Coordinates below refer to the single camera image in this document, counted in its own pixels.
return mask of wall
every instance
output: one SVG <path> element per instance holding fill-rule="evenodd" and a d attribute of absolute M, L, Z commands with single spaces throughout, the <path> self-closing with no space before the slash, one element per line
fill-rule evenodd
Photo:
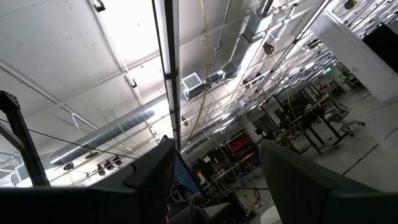
<path fill-rule="evenodd" d="M 340 74 L 341 74 L 340 70 L 333 64 L 329 64 L 325 68 L 327 68 L 327 67 L 330 67 L 331 71 L 324 75 L 320 75 L 319 78 L 315 79 L 312 82 L 313 85 L 317 89 L 319 89 L 323 85 L 329 85 L 330 82 L 336 81 L 337 84 L 339 84 L 339 86 L 342 87 L 342 89 L 344 89 L 344 91 L 348 91 L 349 86 L 347 84 L 343 84 L 344 80 L 340 77 Z"/>
<path fill-rule="evenodd" d="M 332 12 L 323 11 L 310 30 L 379 100 L 398 95 L 398 75 Z"/>

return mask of office chair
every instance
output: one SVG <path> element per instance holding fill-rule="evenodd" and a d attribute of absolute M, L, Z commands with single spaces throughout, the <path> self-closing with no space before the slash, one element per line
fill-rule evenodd
<path fill-rule="evenodd" d="M 365 126 L 365 122 L 358 121 L 356 119 L 349 122 L 344 122 L 344 118 L 349 114 L 350 110 L 341 103 L 338 103 L 331 94 L 331 91 L 329 91 L 328 94 L 329 94 L 329 99 L 332 103 L 332 107 L 325 111 L 326 120 L 328 120 L 329 122 L 332 121 L 334 123 L 342 123 L 343 124 L 342 127 L 337 131 L 343 131 L 344 133 L 348 131 L 349 135 L 353 137 L 354 133 L 349 127 L 353 124 Z"/>

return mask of ceiling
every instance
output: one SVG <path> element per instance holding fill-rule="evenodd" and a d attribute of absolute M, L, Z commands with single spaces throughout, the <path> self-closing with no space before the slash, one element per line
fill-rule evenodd
<path fill-rule="evenodd" d="M 30 129 L 74 141 L 165 93 L 151 1 L 103 2 L 106 10 L 97 13 L 93 9 L 96 0 L 2 1 L 0 90 L 17 96 Z M 275 0 L 273 6 L 288 2 L 291 1 Z M 207 61 L 210 70 L 226 65 L 250 10 L 255 11 L 260 1 L 203 0 L 203 3 L 208 40 L 204 35 L 200 0 L 179 1 L 181 78 L 197 71 L 205 74 Z M 262 49 L 258 50 L 245 77 L 268 71 L 319 3 L 301 0 L 294 12 L 295 19 L 277 43 L 274 56 L 265 57 Z M 337 13 L 344 16 L 348 11 L 342 7 Z M 290 53 L 291 67 L 302 62 L 299 61 L 301 57 L 309 58 L 313 53 L 300 55 L 302 45 L 311 39 L 309 34 Z M 253 66 L 264 59 L 265 63 Z M 235 96 L 244 93 L 238 88 L 239 84 L 240 80 L 235 79 L 209 90 L 204 105 L 210 116 L 223 112 L 220 105 L 227 103 L 235 90 Z M 183 138 L 193 128 L 200 104 L 200 96 L 189 102 L 182 101 L 182 116 L 191 118 L 188 127 L 182 126 Z M 147 123 L 132 128 L 116 140 L 125 140 L 125 146 L 135 151 L 133 155 L 147 152 L 157 144 L 156 137 L 172 133 L 167 107 L 159 111 L 162 112 Z M 198 127 L 210 120 L 206 113 L 201 116 Z M 31 135 L 40 155 L 68 144 L 35 133 Z M 110 141 L 99 148 L 107 149 L 114 144 Z M 109 149 L 110 152 L 128 152 L 121 147 Z M 19 155 L 2 136 L 0 152 Z M 108 157 L 103 154 L 81 166 L 79 171 L 91 172 L 97 163 Z M 75 175 L 80 179 L 82 174 Z"/>

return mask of pillar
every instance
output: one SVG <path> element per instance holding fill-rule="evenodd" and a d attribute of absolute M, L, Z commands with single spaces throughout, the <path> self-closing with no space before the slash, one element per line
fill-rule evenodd
<path fill-rule="evenodd" d="M 256 133 L 257 128 L 247 116 L 239 120 L 238 123 L 242 126 L 242 128 L 245 130 L 245 132 L 248 134 L 253 142 L 258 142 L 261 140 L 262 136 Z"/>
<path fill-rule="evenodd" d="M 331 11 L 323 11 L 310 30 L 379 100 L 398 95 L 398 75 Z"/>

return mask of floor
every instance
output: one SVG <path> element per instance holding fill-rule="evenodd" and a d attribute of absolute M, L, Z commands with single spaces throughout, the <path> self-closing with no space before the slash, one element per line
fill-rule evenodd
<path fill-rule="evenodd" d="M 380 191 L 397 192 L 398 98 L 380 103 L 369 93 L 359 92 L 345 93 L 338 101 L 351 111 L 345 121 L 357 119 L 365 122 L 366 126 L 352 126 L 354 137 L 345 137 L 339 143 L 339 149 L 322 149 L 320 156 L 316 150 L 310 148 L 303 156 Z M 340 127 L 339 124 L 333 125 L 337 129 Z M 333 133 L 323 123 L 316 124 L 313 128 L 327 144 L 335 140 Z M 297 139 L 294 145 L 305 147 L 309 143 Z M 267 187 L 267 184 L 264 178 L 260 177 L 247 183 L 245 187 L 250 186 L 261 188 Z M 261 223 L 261 215 L 274 205 L 269 191 L 259 192 L 263 207 L 251 220 L 252 224 Z M 256 198 L 252 190 L 238 190 L 236 193 L 246 209 L 254 209 Z"/>

